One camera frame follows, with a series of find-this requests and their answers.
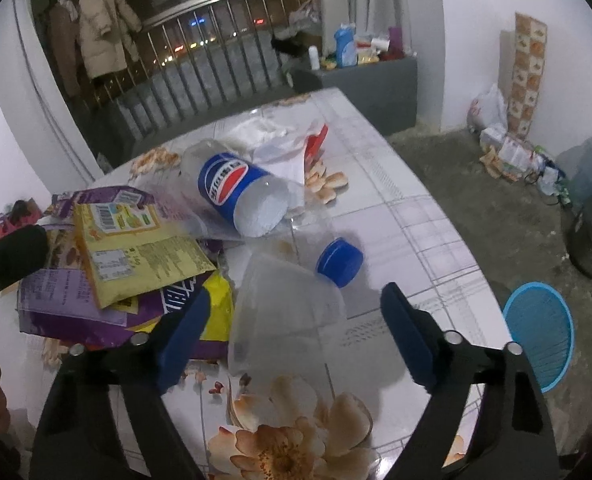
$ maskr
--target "bottle label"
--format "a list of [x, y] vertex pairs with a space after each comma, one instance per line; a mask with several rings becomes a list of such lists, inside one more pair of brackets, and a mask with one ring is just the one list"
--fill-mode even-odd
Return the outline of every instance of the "bottle label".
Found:
[[202, 167], [198, 176], [198, 191], [225, 220], [234, 225], [234, 209], [241, 193], [253, 181], [268, 174], [231, 153], [219, 153]]

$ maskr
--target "balcony railing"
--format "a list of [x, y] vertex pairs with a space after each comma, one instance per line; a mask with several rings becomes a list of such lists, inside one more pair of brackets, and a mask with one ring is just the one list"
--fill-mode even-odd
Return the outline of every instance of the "balcony railing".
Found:
[[144, 22], [140, 59], [82, 82], [94, 114], [119, 112], [138, 141], [211, 108], [286, 84], [276, 27], [304, 0], [191, 0]]

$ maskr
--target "concrete floor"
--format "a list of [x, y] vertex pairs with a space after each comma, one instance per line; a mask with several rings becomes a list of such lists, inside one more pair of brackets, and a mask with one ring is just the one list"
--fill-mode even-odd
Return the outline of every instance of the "concrete floor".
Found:
[[592, 436], [592, 280], [566, 258], [561, 208], [547, 205], [535, 186], [489, 176], [468, 132], [413, 128], [388, 140], [458, 229], [501, 307], [527, 282], [548, 283], [565, 298], [576, 348], [566, 376], [545, 396], [559, 452], [582, 447]]

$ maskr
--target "jacket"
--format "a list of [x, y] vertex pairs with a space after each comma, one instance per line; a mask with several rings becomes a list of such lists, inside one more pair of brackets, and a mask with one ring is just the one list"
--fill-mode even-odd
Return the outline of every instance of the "jacket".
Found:
[[138, 60], [130, 30], [142, 25], [125, 0], [79, 0], [79, 6], [80, 51], [90, 79], [127, 68], [125, 50]]
[[81, 63], [80, 54], [76, 52], [78, 23], [71, 21], [70, 13], [65, 7], [56, 4], [50, 10], [47, 27], [52, 53], [65, 87], [65, 93], [69, 97], [76, 97], [80, 95], [76, 69]]

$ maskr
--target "beige puffer coat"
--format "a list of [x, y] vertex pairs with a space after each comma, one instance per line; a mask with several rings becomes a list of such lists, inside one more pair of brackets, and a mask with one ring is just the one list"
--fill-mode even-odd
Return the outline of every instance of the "beige puffer coat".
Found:
[[138, 50], [130, 30], [142, 25], [125, 0], [79, 0], [80, 51], [90, 79], [127, 68], [123, 45], [133, 61]]

